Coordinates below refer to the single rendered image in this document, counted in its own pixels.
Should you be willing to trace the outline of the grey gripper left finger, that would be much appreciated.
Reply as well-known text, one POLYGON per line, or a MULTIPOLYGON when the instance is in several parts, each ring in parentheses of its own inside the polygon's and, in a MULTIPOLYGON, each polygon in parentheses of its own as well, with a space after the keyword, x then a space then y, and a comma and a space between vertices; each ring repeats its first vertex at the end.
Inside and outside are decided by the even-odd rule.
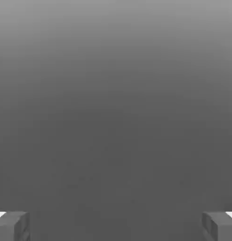
POLYGON ((30 213, 0 211, 0 241, 31 241, 30 213))

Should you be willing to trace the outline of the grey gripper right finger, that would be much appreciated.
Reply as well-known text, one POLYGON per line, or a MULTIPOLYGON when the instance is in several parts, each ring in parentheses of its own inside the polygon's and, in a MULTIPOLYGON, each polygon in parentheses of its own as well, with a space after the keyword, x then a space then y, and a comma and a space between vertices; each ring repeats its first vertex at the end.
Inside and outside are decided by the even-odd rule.
POLYGON ((232 211, 203 212, 201 225, 205 241, 232 241, 232 211))

